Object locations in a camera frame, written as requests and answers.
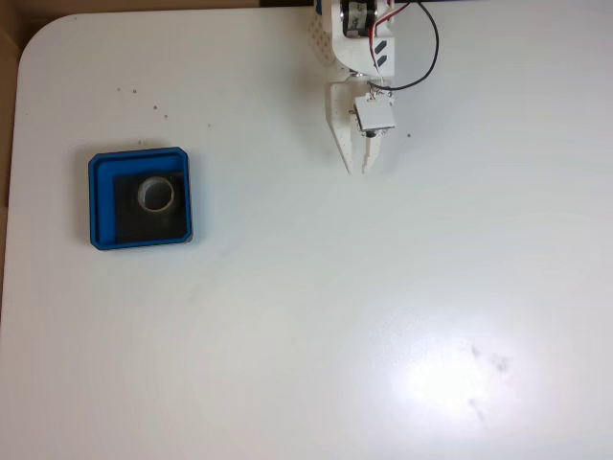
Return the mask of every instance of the red wire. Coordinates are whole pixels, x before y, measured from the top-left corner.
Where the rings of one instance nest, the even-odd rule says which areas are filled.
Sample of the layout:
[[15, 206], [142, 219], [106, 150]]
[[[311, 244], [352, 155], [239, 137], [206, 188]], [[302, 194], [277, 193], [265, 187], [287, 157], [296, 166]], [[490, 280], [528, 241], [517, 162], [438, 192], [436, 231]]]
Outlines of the red wire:
[[411, 2], [407, 2], [403, 6], [401, 6], [400, 8], [396, 8], [395, 10], [390, 11], [387, 14], [383, 14], [383, 16], [378, 21], [376, 21], [375, 24], [368, 31], [368, 40], [369, 40], [369, 44], [371, 46], [371, 57], [373, 58], [373, 64], [375, 65], [376, 69], [378, 69], [378, 65], [376, 63], [376, 58], [375, 58], [375, 32], [376, 32], [376, 28], [380, 24], [384, 23], [385, 21], [389, 21], [392, 17], [396, 16], [399, 12], [404, 10], [409, 5], [411, 5]]

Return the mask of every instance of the cylindrical hole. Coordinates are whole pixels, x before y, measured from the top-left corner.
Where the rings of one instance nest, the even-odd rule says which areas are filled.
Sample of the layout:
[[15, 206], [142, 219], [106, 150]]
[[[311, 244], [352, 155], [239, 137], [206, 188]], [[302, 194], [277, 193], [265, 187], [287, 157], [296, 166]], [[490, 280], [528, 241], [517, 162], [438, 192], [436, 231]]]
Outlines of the cylindrical hole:
[[150, 177], [138, 188], [138, 204], [145, 211], [159, 213], [168, 209], [173, 201], [174, 189], [164, 177]]

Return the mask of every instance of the black wire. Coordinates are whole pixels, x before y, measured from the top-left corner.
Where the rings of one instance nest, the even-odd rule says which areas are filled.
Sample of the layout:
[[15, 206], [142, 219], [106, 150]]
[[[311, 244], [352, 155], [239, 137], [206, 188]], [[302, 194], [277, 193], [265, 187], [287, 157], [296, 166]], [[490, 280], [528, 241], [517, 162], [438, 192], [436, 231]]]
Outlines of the black wire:
[[421, 77], [419, 80], [413, 81], [412, 83], [404, 84], [402, 86], [392, 87], [392, 86], [379, 86], [378, 84], [374, 84], [371, 81], [369, 81], [368, 84], [372, 86], [373, 88], [382, 89], [383, 91], [400, 91], [402, 89], [410, 88], [411, 86], [415, 86], [416, 84], [419, 84], [425, 79], [427, 79], [428, 77], [430, 77], [430, 74], [434, 70], [434, 66], [437, 65], [437, 59], [439, 58], [439, 28], [437, 27], [437, 23], [434, 22], [434, 18], [432, 17], [432, 14], [430, 14], [430, 11], [428, 11], [425, 8], [425, 6], [421, 4], [421, 2], [417, 2], [417, 4], [420, 5], [423, 12], [425, 12], [426, 15], [428, 16], [428, 19], [430, 19], [430, 22], [432, 23], [432, 27], [434, 28], [434, 36], [436, 37], [436, 40], [437, 40], [437, 47], [434, 50], [434, 59], [432, 59], [432, 64], [430, 65], [430, 68], [428, 69], [428, 71], [425, 73], [423, 77]]

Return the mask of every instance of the white tabletop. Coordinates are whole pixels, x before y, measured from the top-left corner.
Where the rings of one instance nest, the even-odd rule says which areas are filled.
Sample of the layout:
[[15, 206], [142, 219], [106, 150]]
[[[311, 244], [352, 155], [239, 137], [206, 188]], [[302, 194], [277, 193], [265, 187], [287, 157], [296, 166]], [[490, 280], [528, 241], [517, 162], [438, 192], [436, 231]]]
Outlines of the white tabletop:
[[[439, 65], [397, 94], [370, 176], [326, 124], [311, 9], [79, 15], [34, 38], [0, 458], [613, 455], [613, 5], [428, 8]], [[410, 81], [432, 30], [416, 6], [396, 30]], [[193, 241], [96, 250], [87, 161], [170, 146]]]

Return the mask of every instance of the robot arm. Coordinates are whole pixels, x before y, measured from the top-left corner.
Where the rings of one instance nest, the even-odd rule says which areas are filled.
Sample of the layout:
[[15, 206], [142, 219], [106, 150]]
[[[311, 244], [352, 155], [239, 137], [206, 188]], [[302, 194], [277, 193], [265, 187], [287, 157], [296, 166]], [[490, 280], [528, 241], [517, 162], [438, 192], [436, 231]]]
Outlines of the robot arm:
[[361, 167], [367, 173], [379, 155], [383, 134], [396, 126], [392, 93], [368, 84], [386, 84], [385, 79], [394, 75], [395, 41], [385, 19], [390, 12], [395, 12], [393, 3], [323, 0], [322, 15], [315, 18], [321, 25], [311, 25], [321, 31], [320, 46], [325, 42], [328, 56], [335, 57], [337, 72], [326, 97], [327, 119], [349, 174], [353, 171], [352, 135], [365, 137]]

